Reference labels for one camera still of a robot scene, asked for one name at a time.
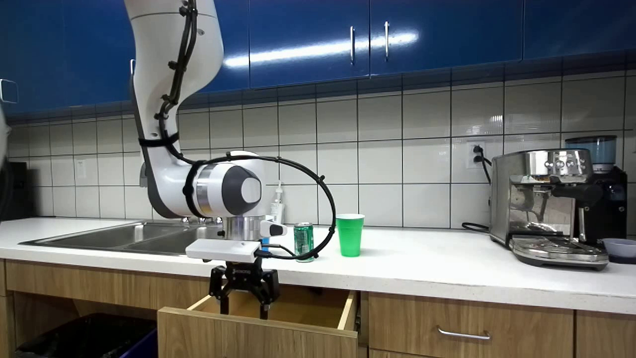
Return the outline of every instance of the wooden drawer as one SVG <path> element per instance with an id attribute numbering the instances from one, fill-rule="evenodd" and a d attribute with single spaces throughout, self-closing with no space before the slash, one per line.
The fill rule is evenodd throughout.
<path id="1" fill-rule="evenodd" d="M 636 317 L 577 313 L 577 358 L 635 358 Z"/>
<path id="2" fill-rule="evenodd" d="M 575 313 L 370 295 L 370 349 L 424 357 L 571 358 Z"/>
<path id="3" fill-rule="evenodd" d="M 227 358 L 356 358 L 356 295 L 283 287 L 269 321 L 247 293 L 231 293 L 231 315 L 217 299 L 189 309 L 162 309 L 160 357 Z"/>

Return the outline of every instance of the drawer handle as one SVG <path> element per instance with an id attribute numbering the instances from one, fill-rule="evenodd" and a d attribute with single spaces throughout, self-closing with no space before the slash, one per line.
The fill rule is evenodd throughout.
<path id="1" fill-rule="evenodd" d="M 464 335 L 464 333 L 446 331 L 446 329 L 442 329 L 442 327 L 438 327 L 438 333 L 440 333 L 442 337 L 452 337 L 452 339 L 491 343 L 491 337 L 490 337 L 488 333 L 484 333 L 484 335 Z"/>

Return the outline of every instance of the green cup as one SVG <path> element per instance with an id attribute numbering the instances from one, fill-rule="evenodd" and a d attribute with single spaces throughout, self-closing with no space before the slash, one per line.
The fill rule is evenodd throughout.
<path id="1" fill-rule="evenodd" d="M 358 213 L 338 215 L 336 227 L 338 227 L 338 239 L 340 239 L 340 255 L 360 257 L 364 215 L 358 215 Z"/>

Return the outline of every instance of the kitchen appliance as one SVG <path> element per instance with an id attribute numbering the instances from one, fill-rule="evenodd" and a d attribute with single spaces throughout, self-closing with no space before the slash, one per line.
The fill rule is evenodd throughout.
<path id="1" fill-rule="evenodd" d="M 573 150 L 589 150 L 593 176 L 589 185 L 601 187 L 601 199 L 585 213 L 585 243 L 601 247 L 605 237 L 627 237 L 629 227 L 629 176 L 615 166 L 617 136 L 571 138 Z"/>
<path id="2" fill-rule="evenodd" d="M 491 239 L 533 265 L 607 267 L 607 253 L 583 243 L 587 211 L 603 197 L 591 178 L 589 150 L 495 158 Z"/>
<path id="3" fill-rule="evenodd" d="M 26 164 L 7 162 L 0 170 L 0 221 L 34 217 L 32 178 Z"/>

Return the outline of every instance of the blue upper cabinet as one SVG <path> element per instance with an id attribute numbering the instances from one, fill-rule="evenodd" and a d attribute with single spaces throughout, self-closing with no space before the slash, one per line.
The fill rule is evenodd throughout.
<path id="1" fill-rule="evenodd" d="M 249 0 L 217 0 L 225 62 L 205 94 L 239 92 L 249 84 Z"/>
<path id="2" fill-rule="evenodd" d="M 370 0 L 372 74 L 521 60 L 519 0 Z"/>
<path id="3" fill-rule="evenodd" d="M 130 100 L 134 32 L 122 0 L 66 0 L 66 82 L 70 106 Z"/>
<path id="4" fill-rule="evenodd" d="M 635 0 L 527 0 L 525 58 L 636 48 Z"/>
<path id="5" fill-rule="evenodd" d="M 62 0 L 0 2 L 0 78 L 16 82 L 9 114 L 46 112 L 68 104 Z"/>
<path id="6" fill-rule="evenodd" d="M 249 24 L 251 88 L 356 78 L 368 70 L 368 0 L 251 0 Z"/>

